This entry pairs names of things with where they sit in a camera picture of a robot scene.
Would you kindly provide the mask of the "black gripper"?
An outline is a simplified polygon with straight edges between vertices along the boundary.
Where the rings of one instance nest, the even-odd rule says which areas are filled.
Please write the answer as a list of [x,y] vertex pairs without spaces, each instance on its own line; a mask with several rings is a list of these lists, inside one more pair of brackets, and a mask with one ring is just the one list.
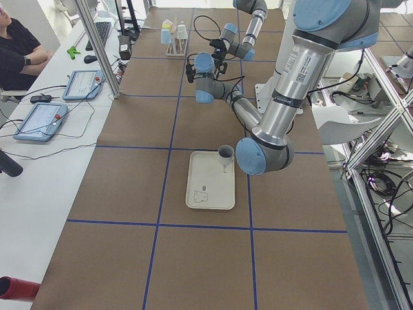
[[226,56],[226,48],[215,48],[214,52],[212,53],[212,58],[214,60],[214,63],[216,65],[221,65],[224,60],[225,60],[225,56]]

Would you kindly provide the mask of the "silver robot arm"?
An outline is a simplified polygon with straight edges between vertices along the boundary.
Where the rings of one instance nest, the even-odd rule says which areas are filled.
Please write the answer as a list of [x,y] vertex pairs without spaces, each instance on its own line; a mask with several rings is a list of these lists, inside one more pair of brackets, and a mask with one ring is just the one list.
[[296,1],[289,10],[288,23],[293,45],[287,62],[260,113],[231,83],[218,80],[217,68],[227,55],[250,61],[262,24],[267,18],[264,1],[234,1],[234,7],[252,18],[244,39],[234,42],[236,27],[227,24],[214,45],[215,54],[199,53],[194,60],[196,100],[226,101],[249,131],[236,146],[241,170],[261,175],[287,167],[294,150],[287,136],[298,109],[317,85],[328,59],[338,50],[359,50],[372,46],[378,38],[381,1]]
[[244,61],[252,61],[255,55],[254,45],[257,37],[268,16],[265,1],[233,1],[233,7],[251,15],[251,20],[240,43],[234,41],[237,34],[237,26],[227,23],[218,39],[211,39],[209,45],[214,47],[212,59],[216,68],[220,67],[227,54]]

